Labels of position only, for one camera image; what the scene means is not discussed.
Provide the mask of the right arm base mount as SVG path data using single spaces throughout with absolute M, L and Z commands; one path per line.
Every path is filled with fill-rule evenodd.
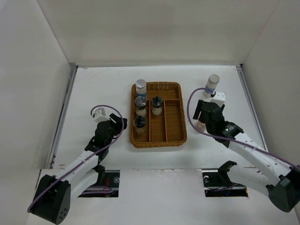
M 206 197 L 248 197 L 247 187 L 233 183 L 228 177 L 236 162 L 227 161 L 219 168 L 202 169 L 204 194 Z

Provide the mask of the blue-label silver-lid shaker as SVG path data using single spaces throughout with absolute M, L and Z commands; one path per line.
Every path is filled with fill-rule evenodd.
M 136 95 L 138 97 L 147 98 L 147 83 L 143 79 L 139 79 L 135 83 Z

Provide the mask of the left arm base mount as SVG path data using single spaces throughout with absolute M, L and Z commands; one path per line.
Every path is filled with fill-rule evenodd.
M 96 166 L 94 170 L 98 173 L 96 183 L 88 187 L 79 197 L 119 197 L 120 170 L 107 170 L 102 165 Z

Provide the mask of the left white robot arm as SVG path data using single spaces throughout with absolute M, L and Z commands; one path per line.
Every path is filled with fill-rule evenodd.
M 37 186 L 34 199 L 27 211 L 59 225 L 66 218 L 71 201 L 86 194 L 90 186 L 100 187 L 105 182 L 105 169 L 101 162 L 127 128 L 128 120 L 110 114 L 97 124 L 94 136 L 81 155 L 61 172 L 44 175 Z

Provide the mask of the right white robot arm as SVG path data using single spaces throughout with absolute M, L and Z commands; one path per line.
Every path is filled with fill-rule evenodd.
M 223 109 L 199 100 L 193 119 L 205 124 L 207 136 L 241 155 L 258 171 L 242 170 L 236 162 L 227 161 L 218 169 L 218 182 L 248 186 L 266 195 L 281 211 L 290 212 L 300 201 L 300 167 L 255 146 L 242 128 L 224 119 Z

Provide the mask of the blue-label beige-lid shaker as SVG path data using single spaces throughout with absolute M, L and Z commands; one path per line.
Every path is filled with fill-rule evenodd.
M 219 81 L 220 81 L 220 77 L 218 75 L 211 74 L 209 76 L 207 83 L 205 85 L 205 90 L 203 90 L 202 92 L 206 98 L 209 98 L 215 92 L 215 89 Z

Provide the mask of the black-lid glass jar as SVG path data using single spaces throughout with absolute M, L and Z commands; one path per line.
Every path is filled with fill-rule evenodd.
M 146 131 L 146 118 L 137 116 L 134 120 L 134 130 L 137 134 L 142 135 Z

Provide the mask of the black-knob glass grinder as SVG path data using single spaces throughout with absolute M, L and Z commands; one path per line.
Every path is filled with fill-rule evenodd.
M 155 96 L 151 100 L 151 111 L 155 116 L 159 116 L 163 110 L 163 99 L 159 96 Z

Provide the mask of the pink-lid condiment bottle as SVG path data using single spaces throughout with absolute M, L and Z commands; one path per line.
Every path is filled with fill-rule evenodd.
M 196 122 L 195 127 L 201 132 L 206 132 L 206 125 L 200 121 Z

